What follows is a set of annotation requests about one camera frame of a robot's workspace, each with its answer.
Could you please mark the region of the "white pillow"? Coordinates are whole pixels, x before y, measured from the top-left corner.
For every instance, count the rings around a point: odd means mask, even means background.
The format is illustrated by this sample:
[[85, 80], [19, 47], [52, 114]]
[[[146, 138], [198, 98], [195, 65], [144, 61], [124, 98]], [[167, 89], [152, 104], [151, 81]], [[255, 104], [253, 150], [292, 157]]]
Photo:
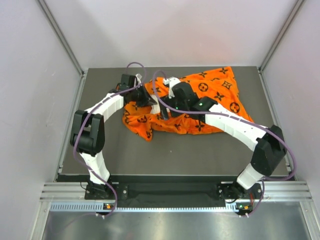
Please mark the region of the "white pillow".
[[161, 113], [161, 108], [160, 108], [160, 104], [159, 104], [158, 98], [154, 94], [151, 95], [151, 98], [155, 101], [155, 104], [153, 104], [151, 106], [150, 113], [154, 114], [154, 115], [155, 114], [160, 114]]

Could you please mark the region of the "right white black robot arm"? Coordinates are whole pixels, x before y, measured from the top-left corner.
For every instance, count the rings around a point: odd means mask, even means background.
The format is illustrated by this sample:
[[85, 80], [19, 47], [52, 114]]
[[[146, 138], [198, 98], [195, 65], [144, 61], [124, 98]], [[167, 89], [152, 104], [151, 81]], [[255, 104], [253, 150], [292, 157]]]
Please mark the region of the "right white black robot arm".
[[239, 199], [252, 191], [252, 186], [272, 175], [286, 155], [282, 130], [245, 120], [229, 111], [213, 98], [199, 97], [188, 82], [176, 77], [163, 79], [168, 94], [158, 98], [164, 120], [187, 114], [200, 124], [215, 127], [245, 144], [252, 152], [250, 163], [237, 176], [230, 187], [230, 194]]

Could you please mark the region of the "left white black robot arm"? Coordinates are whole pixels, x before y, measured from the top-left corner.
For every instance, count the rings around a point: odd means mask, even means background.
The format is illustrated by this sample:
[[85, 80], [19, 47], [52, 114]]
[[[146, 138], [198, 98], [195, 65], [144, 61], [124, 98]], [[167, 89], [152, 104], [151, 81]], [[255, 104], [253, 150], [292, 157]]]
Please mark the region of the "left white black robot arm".
[[85, 198], [89, 200], [110, 199], [114, 187], [110, 182], [103, 157], [105, 145], [105, 122], [129, 102], [139, 107], [148, 107], [156, 101], [146, 90], [142, 76], [123, 74], [116, 88], [110, 90], [104, 98], [86, 110], [77, 110], [73, 116], [70, 145], [73, 156], [89, 172]]

